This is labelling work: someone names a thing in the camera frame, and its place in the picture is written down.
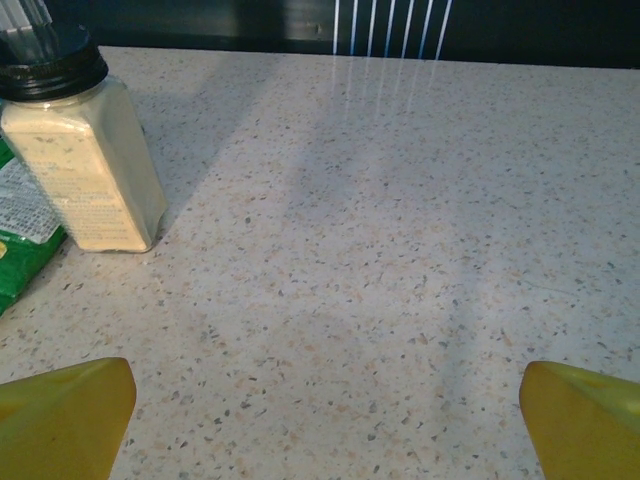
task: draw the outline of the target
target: green package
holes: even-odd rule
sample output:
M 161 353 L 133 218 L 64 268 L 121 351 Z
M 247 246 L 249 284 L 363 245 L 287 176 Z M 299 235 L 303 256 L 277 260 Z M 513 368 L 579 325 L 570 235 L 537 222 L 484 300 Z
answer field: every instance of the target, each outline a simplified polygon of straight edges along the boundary
M 0 138 L 0 315 L 64 238 L 46 198 Z

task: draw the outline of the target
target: dark background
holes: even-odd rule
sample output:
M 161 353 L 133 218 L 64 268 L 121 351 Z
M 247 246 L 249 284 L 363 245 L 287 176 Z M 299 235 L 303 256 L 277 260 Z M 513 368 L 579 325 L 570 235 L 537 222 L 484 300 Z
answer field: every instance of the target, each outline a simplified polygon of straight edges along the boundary
M 354 54 L 366 55 L 373 2 L 358 0 Z M 351 51 L 355 0 L 340 0 L 337 53 Z M 47 0 L 104 45 L 331 54 L 334 0 Z M 392 0 L 376 1 L 372 55 L 384 56 Z M 401 56 L 410 0 L 396 0 L 388 54 Z M 428 0 L 415 0 L 406 57 L 417 58 Z M 433 0 L 422 58 L 433 59 L 447 0 Z M 453 0 L 440 58 L 640 66 L 639 0 Z

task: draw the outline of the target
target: white powder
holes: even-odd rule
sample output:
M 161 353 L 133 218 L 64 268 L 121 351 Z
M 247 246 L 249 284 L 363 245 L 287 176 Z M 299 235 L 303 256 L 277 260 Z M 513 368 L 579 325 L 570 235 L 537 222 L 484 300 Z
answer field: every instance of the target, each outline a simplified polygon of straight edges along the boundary
M 83 250 L 143 252 L 167 202 L 123 83 L 3 105 L 2 130 Z

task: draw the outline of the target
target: white vertical stripe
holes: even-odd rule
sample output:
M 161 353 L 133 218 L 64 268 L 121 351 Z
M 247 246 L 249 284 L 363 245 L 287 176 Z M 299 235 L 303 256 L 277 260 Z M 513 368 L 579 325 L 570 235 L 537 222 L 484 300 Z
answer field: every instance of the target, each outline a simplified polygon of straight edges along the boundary
M 438 49 L 436 50 L 436 60 L 440 59 L 440 50 L 442 50 L 442 42 L 444 41 L 444 32 L 447 30 L 447 21 L 449 20 L 449 12 L 453 0 L 447 0 L 447 9 L 444 11 L 444 19 L 442 20 L 442 28 L 440 29 L 440 40 L 438 40 Z
M 431 8 L 433 7 L 433 0 L 429 0 L 429 6 L 427 7 L 427 14 L 424 17 L 424 26 L 422 27 L 422 38 L 420 39 L 420 51 L 418 52 L 418 58 L 422 58 L 424 53 L 424 42 L 427 39 L 427 29 L 429 28 L 429 20 L 431 20 Z
M 353 20 L 351 20 L 351 55 L 356 45 L 356 19 L 358 18 L 358 0 L 353 1 Z
M 409 3 L 409 13 L 407 13 L 407 24 L 404 26 L 404 40 L 402 42 L 402 58 L 407 53 L 407 41 L 409 40 L 409 27 L 411 27 L 411 17 L 413 16 L 413 2 Z
M 338 53 L 338 17 L 340 16 L 340 0 L 336 0 L 333 17 L 333 54 Z
M 373 26 L 376 23 L 376 6 L 378 0 L 373 0 L 371 4 L 371 21 L 369 22 L 369 42 L 367 43 L 367 57 L 371 56 L 371 44 L 373 43 Z
M 389 56 L 389 40 L 391 39 L 391 27 L 393 26 L 393 13 L 396 10 L 396 0 L 391 0 L 391 8 L 389 8 L 389 22 L 387 23 L 387 40 L 384 44 L 384 56 Z

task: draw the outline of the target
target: speckled countertop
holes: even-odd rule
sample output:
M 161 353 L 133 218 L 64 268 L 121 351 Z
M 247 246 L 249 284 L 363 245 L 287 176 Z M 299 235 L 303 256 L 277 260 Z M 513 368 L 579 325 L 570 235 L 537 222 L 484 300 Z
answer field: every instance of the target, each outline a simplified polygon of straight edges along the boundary
M 640 72 L 105 55 L 162 239 L 67 242 L 0 382 L 128 358 L 113 479 L 539 479 L 529 361 L 640 380 Z

